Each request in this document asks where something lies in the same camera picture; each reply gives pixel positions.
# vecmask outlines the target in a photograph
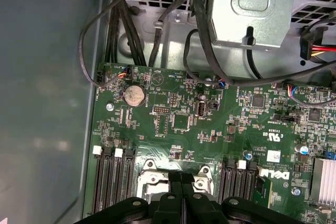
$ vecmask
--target red cable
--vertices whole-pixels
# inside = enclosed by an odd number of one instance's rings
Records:
[[[316,47],[313,46],[312,50],[314,51],[330,51],[330,52],[336,52],[336,48],[334,47]]]

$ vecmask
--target motherboard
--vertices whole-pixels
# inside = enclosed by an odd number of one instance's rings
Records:
[[[212,73],[195,73],[218,80]],[[179,70],[103,63],[95,93],[84,217],[168,191],[170,170],[221,202],[243,197],[306,223],[336,222],[336,105],[308,108],[289,83],[198,83]],[[334,94],[295,84],[304,102]]]

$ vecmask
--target silver heatsink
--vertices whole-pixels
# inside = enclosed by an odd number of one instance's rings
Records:
[[[311,199],[336,206],[336,161],[315,158]]]

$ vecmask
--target yellow cable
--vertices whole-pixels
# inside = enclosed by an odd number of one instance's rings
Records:
[[[325,51],[317,51],[311,54],[312,57],[325,53]]]

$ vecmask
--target ram slot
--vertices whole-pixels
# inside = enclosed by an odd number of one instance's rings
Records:
[[[121,189],[122,189],[122,178],[123,178],[123,165],[124,161],[122,157],[114,158],[114,171],[113,171],[113,187],[114,191],[112,193],[112,205],[120,202]]]
[[[95,181],[95,191],[93,196],[93,210],[95,214],[101,210],[100,202],[102,198],[102,188],[103,188],[103,176],[104,176],[105,159],[103,156],[97,157],[97,170],[96,170],[96,181]]]
[[[245,170],[238,169],[236,171],[235,183],[234,183],[234,196],[242,197],[244,194],[245,185]]]
[[[223,200],[228,197],[233,196],[235,175],[236,175],[236,170],[234,168],[226,168]]]
[[[252,200],[253,192],[256,184],[256,172],[254,170],[248,170],[245,179],[244,199]]]
[[[131,197],[133,185],[133,171],[134,158],[128,158],[126,160],[126,196],[123,199]]]
[[[219,182],[219,192],[218,192],[218,203],[220,204],[224,200],[223,199],[224,183],[225,183],[225,163],[222,162],[221,180]]]
[[[107,208],[111,206],[111,194],[112,194],[112,186],[113,186],[113,169],[114,169],[114,158],[110,157],[108,159],[108,168],[107,168],[107,183],[105,189],[105,197],[103,207]]]

